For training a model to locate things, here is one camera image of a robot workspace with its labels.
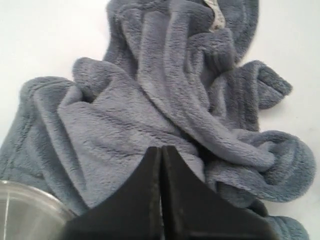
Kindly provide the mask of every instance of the fleece towel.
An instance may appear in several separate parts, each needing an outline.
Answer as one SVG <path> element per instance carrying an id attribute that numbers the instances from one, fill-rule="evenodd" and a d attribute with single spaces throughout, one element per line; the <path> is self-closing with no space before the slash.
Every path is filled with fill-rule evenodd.
<path id="1" fill-rule="evenodd" d="M 123 184 L 149 146 L 175 145 L 235 206 L 301 196 L 315 174 L 310 149 L 258 125 L 258 111 L 291 86 L 262 62 L 235 67 L 258 3 L 219 3 L 226 28 L 210 32 L 215 14 L 199 0 L 111 1 L 103 61 L 79 59 L 74 82 L 44 77 L 22 88 L 0 178 L 43 189 L 82 214 Z M 270 221 L 282 239 L 308 239 L 288 235 L 299 228 L 282 222 L 286 228 Z"/>

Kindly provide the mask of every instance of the white tabletop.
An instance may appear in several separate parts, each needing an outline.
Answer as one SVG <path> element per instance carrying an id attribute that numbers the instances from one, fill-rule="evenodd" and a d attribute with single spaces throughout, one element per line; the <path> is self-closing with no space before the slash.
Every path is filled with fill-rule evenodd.
<path id="1" fill-rule="evenodd" d="M 80 57 L 100 60 L 109 42 L 108 0 L 0 0 L 0 144 L 18 107 L 19 89 L 39 76 L 72 79 Z M 256 36 L 243 62 L 261 60 L 294 87 L 260 114 L 261 130 L 300 137 L 320 159 L 320 1 L 260 0 Z M 320 177 L 290 203 L 267 203 L 270 213 L 304 224 L 320 239 Z"/>

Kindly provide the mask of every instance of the gray fleece fabric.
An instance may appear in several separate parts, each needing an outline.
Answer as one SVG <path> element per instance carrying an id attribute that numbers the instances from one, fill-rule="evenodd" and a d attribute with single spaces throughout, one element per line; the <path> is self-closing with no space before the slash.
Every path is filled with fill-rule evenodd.
<path id="1" fill-rule="evenodd" d="M 112 0 L 102 61 L 77 60 L 74 81 L 40 77 L 22 87 L 0 179 L 47 191 L 82 214 L 126 181 L 149 146 L 174 145 L 237 207 L 303 195 L 315 175 L 311 150 L 288 133 L 259 132 L 258 123 L 259 110 L 291 85 L 260 61 L 236 67 L 258 1 L 219 4 L 226 28 L 210 32 L 215 14 L 200 0 Z M 280 239 L 308 239 L 296 221 L 266 218 Z"/>

